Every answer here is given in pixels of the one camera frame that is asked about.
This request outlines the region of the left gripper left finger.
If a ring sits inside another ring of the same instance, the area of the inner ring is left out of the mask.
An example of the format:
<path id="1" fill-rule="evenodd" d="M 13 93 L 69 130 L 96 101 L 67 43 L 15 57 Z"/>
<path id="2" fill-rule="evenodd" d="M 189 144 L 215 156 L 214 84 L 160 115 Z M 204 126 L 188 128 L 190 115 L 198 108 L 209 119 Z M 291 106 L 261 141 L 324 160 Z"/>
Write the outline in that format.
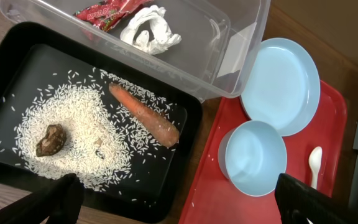
<path id="1" fill-rule="evenodd" d="M 0 209 L 0 224 L 75 224 L 85 196 L 85 188 L 75 174 L 54 180 L 28 196 Z"/>

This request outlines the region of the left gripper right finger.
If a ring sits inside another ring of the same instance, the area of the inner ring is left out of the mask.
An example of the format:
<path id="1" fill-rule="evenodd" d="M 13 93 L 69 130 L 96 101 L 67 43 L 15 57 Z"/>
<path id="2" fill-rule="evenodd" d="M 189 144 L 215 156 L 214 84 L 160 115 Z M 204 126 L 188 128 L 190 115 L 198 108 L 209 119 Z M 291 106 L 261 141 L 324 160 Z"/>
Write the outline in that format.
<path id="1" fill-rule="evenodd" d="M 357 212 L 288 174 L 278 176 L 275 201 L 283 224 L 358 224 Z"/>

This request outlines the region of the light blue bowl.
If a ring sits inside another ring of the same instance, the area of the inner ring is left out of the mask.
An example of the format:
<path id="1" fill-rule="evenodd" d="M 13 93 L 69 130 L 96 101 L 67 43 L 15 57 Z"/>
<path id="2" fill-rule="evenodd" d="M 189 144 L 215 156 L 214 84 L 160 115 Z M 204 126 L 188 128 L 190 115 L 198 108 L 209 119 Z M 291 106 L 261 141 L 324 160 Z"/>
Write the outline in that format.
<path id="1" fill-rule="evenodd" d="M 240 192 L 262 197 L 275 190 L 287 168 L 281 135 L 262 121 L 246 121 L 227 132 L 218 147 L 221 172 Z"/>

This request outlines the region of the dark dried mushroom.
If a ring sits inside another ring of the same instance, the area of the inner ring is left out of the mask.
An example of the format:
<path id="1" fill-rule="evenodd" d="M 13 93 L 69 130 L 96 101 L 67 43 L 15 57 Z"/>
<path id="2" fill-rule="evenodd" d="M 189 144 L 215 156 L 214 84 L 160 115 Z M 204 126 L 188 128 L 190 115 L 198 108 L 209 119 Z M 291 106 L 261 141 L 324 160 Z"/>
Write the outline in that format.
<path id="1" fill-rule="evenodd" d="M 36 156 L 52 156 L 62 150 L 67 134 L 61 124 L 48 125 L 46 135 L 36 145 Z"/>

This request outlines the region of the white rice pile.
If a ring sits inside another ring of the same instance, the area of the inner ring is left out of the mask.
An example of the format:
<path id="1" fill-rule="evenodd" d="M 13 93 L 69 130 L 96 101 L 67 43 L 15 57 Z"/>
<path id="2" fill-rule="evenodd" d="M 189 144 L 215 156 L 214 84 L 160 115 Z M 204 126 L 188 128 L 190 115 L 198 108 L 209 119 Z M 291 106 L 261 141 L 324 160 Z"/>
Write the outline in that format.
<path id="1" fill-rule="evenodd" d="M 134 159 L 156 159 L 161 145 L 146 128 L 115 99 L 109 84 L 126 89 L 150 109 L 161 114 L 179 130 L 173 119 L 174 104 L 165 97 L 104 70 L 81 77 L 79 72 L 63 72 L 63 83 L 38 90 L 29 106 L 19 111 L 14 127 L 12 152 L 22 159 L 14 167 L 46 179 L 76 174 L 89 190 L 105 193 L 135 177 Z M 36 145 L 51 124 L 61 124 L 67 134 L 62 150 L 52 156 L 36 156 Z"/>

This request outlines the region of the orange carrot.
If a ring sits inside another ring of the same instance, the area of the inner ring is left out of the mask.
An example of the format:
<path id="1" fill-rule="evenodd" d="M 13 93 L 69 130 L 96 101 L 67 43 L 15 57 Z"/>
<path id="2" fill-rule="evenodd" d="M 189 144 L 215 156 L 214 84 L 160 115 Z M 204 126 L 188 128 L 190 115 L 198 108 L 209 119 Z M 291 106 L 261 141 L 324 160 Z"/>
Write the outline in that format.
<path id="1" fill-rule="evenodd" d="M 180 132 L 169 120 L 143 104 L 122 86 L 110 83 L 108 87 L 112 96 L 125 106 L 161 145 L 172 147 L 179 141 Z"/>

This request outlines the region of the red snack wrapper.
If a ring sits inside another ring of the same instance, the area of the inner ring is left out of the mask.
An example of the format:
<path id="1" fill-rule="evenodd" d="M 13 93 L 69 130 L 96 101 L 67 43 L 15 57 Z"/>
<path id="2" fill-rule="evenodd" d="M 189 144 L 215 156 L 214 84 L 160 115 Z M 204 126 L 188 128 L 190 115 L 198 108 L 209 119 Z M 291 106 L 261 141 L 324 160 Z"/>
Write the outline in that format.
<path id="1" fill-rule="evenodd" d="M 74 16 L 102 31 L 110 31 L 123 17 L 131 14 L 141 5 L 152 0 L 104 0 L 81 11 Z"/>

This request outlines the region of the white tissue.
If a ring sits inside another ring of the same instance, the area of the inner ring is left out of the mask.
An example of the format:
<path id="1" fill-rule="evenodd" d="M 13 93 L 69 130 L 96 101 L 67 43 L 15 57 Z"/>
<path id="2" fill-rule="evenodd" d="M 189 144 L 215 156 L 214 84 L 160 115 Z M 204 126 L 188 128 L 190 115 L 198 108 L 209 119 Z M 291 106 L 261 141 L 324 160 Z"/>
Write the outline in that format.
<path id="1" fill-rule="evenodd" d="M 141 9 L 121 31 L 120 39 L 149 55 L 166 52 L 181 42 L 181 35 L 174 34 L 164 18 L 166 11 L 157 5 Z"/>

